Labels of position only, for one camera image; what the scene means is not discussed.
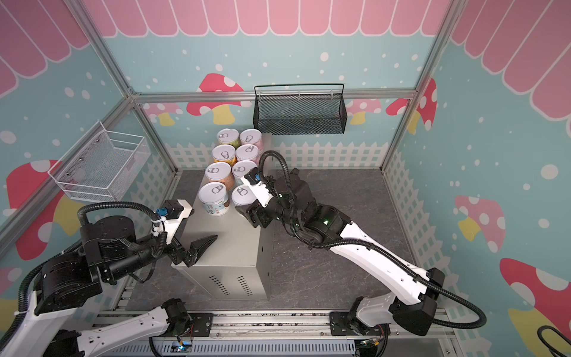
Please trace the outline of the white lid can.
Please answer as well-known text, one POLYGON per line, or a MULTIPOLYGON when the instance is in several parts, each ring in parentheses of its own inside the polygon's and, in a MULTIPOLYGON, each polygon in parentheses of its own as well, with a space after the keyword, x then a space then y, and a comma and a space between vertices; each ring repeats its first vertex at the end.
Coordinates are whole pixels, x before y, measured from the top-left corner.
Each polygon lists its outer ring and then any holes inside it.
POLYGON ((231 200, 236 207, 248 207, 256 202, 257 198, 251 191, 250 187, 242 184, 233 190, 231 200))
POLYGON ((237 184, 242 184, 242 178, 256 167, 257 164, 250 160, 242 160, 237 162, 232 167, 232 174, 235 178, 235 182, 237 184))

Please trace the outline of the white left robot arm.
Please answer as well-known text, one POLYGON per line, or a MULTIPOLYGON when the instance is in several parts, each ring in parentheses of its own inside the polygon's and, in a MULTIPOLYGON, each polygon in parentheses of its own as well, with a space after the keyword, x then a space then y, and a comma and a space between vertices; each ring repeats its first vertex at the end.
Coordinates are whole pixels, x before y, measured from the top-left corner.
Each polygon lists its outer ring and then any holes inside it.
POLYGON ((129 320, 93 330, 68 330, 66 322, 90 298, 163 257, 193 266, 217 240, 197 239, 184 247, 177 233, 193 214, 184 199, 167 200, 158 210, 137 202, 100 202, 77 216, 80 239, 32 269, 19 287, 18 309, 1 338, 3 356, 102 356, 139 339, 182 339, 195 329, 184 303, 171 298, 129 320))

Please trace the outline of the yellow label can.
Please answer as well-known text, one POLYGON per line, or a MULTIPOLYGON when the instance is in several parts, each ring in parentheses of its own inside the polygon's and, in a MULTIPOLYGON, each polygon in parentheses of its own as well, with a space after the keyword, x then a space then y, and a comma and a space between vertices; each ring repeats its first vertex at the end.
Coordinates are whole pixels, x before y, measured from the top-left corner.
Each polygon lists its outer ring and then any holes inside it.
POLYGON ((230 144, 220 144, 214 147, 212 157, 215 162, 225 162, 231 167, 237 163, 236 148, 230 144))

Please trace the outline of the pink white label can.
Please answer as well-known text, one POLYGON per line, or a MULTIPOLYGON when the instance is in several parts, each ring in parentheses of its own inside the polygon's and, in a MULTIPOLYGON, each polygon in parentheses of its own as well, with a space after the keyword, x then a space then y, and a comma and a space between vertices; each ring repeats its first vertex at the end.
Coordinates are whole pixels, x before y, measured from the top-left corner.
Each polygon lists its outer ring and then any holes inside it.
POLYGON ((236 159, 238 162, 252 161, 258 165, 260 160, 260 149, 253 144, 243 144, 236 149, 236 159))

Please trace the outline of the grey label can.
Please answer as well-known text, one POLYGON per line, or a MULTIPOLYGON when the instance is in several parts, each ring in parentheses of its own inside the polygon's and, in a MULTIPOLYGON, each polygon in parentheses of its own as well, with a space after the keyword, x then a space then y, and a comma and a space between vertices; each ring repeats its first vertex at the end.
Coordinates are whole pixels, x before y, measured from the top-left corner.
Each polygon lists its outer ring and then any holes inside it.
POLYGON ((226 186, 220 182, 210 182, 199 190, 199 201, 211 216, 221 216, 230 209, 230 198, 226 186))

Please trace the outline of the brown label can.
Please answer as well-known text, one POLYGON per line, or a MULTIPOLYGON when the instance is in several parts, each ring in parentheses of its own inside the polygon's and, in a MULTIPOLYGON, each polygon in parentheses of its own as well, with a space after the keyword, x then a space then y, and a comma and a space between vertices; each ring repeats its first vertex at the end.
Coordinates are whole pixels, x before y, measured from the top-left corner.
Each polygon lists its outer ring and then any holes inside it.
POLYGON ((232 167, 226 162, 214 162, 205 170, 205 176, 209 182, 224 184, 227 191, 231 191, 235 186, 232 167))

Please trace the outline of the green label can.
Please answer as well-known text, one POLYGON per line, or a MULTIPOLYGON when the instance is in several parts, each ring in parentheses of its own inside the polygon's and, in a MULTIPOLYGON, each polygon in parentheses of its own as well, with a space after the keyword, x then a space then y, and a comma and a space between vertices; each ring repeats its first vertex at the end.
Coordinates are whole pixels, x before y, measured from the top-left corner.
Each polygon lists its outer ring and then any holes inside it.
POLYGON ((217 133, 217 141, 219 144, 231 145, 235 149, 240 147, 241 141, 239 132, 236 129, 222 129, 217 133))

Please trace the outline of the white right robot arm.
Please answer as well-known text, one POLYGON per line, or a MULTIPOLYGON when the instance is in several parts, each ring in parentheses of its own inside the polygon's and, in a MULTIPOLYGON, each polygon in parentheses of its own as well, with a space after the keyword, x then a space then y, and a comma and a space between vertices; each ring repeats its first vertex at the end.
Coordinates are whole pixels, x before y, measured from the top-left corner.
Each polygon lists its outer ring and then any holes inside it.
POLYGON ((267 228, 278 221, 289 236, 310 249, 328 250, 353 262, 390 290, 383 296, 355 300, 348 316, 355 333, 362 334, 377 325, 396 324, 409 333, 425 336, 432 325, 475 330, 486 324, 482 309, 444 288, 442 271, 425 270, 407 262, 371 238, 339 209, 318 203, 299 171, 288 168, 278 152, 264 152, 258 167, 247 171, 241 180, 256 198, 245 210, 252 226, 267 228), (439 297, 471 310, 476 320, 438 319, 439 297))

